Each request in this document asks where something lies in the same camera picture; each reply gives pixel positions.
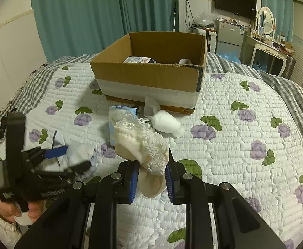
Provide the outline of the person's left hand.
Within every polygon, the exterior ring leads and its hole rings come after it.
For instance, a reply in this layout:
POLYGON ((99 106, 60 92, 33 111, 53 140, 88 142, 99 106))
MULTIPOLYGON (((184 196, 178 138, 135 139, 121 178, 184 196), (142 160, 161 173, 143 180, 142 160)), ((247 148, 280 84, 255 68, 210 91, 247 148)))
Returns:
MULTIPOLYGON (((32 222, 37 221, 44 211, 44 200, 28 202, 28 209, 27 212, 28 217, 31 219, 32 222)), ((0 200, 0 217, 9 223, 14 223, 14 217, 20 217, 21 212, 20 210, 12 203, 2 202, 0 200)))

